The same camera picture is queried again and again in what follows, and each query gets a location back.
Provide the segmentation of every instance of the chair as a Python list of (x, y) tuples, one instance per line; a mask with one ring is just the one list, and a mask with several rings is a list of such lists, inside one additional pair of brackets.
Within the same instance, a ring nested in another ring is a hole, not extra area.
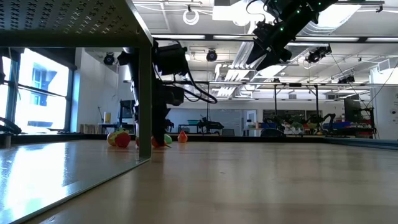
[(232, 128), (224, 128), (221, 135), (222, 136), (235, 136), (235, 130)]

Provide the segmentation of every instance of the monitor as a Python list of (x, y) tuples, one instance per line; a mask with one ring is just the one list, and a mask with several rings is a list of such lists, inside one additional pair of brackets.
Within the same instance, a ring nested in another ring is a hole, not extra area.
[(360, 123), (362, 119), (361, 103), (352, 99), (344, 99), (346, 121)]
[(119, 106), (118, 118), (133, 118), (134, 112), (134, 104), (136, 102), (134, 100), (121, 100)]

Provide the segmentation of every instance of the toy fruit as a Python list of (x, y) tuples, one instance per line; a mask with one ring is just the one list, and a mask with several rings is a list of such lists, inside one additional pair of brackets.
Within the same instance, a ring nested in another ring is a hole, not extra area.
[(116, 138), (114, 139), (118, 147), (128, 147), (130, 140), (131, 140), (130, 135), (129, 133), (126, 132), (118, 133), (116, 135)]
[(184, 131), (181, 131), (180, 134), (178, 135), (178, 142), (184, 143), (188, 141), (188, 136), (185, 134)]
[(115, 137), (116, 137), (116, 133), (109, 133), (108, 136), (106, 137), (106, 142), (110, 146), (116, 146), (116, 142), (114, 141)]
[(164, 141), (166, 141), (166, 144), (171, 144), (173, 139), (168, 134), (164, 134)]
[(163, 146), (161, 146), (161, 145), (159, 145), (159, 144), (156, 142), (156, 140), (155, 140), (155, 138), (154, 138), (153, 136), (151, 137), (150, 141), (151, 141), (151, 143), (152, 143), (152, 146), (154, 146), (154, 147), (164, 147), (164, 146), (166, 146), (166, 141), (164, 141)]

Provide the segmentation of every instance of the green ball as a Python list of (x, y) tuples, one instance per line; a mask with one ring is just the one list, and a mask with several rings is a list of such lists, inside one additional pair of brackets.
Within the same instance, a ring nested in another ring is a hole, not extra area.
[(164, 141), (166, 141), (166, 144), (171, 144), (173, 142), (173, 139), (168, 134), (165, 134)]

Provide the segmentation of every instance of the perforated metal panel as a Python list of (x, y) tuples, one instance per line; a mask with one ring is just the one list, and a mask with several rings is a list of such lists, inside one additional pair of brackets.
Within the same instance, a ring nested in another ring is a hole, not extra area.
[(0, 39), (13, 47), (152, 43), (131, 0), (0, 0)]

